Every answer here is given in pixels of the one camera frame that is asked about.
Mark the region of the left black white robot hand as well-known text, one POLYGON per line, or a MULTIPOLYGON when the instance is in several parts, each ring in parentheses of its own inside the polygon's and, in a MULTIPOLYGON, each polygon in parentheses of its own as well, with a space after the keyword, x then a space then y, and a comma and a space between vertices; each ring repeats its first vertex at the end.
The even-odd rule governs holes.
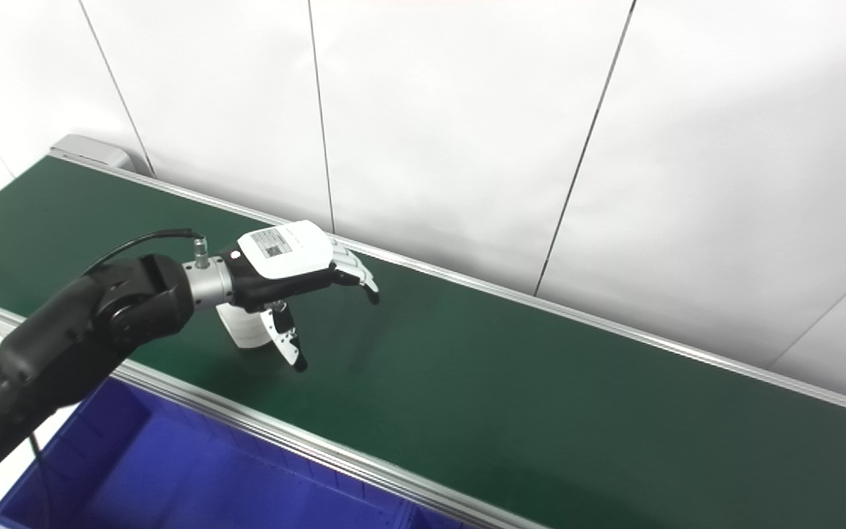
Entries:
POLYGON ((216 258, 231 282, 216 312, 235 346, 276 352, 299 373, 308 361, 290 298, 342 285, 360 287, 371 304, 380 303, 369 268, 308 220, 246 232, 216 258))

